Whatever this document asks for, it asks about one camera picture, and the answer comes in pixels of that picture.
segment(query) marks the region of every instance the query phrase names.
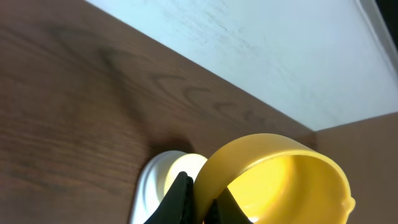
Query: brown panel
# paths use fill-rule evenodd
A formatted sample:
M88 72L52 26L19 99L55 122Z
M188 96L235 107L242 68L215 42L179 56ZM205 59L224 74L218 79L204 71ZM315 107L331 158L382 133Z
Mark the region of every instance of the brown panel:
M0 1L1 223L126 223L159 152L309 129L83 1Z
M319 131L317 148L347 175L348 224L398 223L398 113Z

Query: wall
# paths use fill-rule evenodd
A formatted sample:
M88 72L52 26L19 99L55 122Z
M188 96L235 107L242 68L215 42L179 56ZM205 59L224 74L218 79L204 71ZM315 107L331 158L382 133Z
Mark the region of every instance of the wall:
M398 223L398 113L317 132L318 151L347 175L356 207L348 224Z
M312 130L398 111L351 0L89 0Z

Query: yellow bowl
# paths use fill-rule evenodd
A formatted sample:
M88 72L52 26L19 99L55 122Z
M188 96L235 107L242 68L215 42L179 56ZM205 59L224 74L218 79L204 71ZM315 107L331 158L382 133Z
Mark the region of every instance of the yellow bowl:
M239 138L208 159L193 186L195 223L227 186L256 223L344 224L355 206L335 162L276 134Z

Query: white wall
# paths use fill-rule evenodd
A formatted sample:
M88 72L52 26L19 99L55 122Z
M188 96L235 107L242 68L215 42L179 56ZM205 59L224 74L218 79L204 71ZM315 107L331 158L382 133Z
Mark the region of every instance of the white wall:
M354 0L88 0L314 131L398 111Z

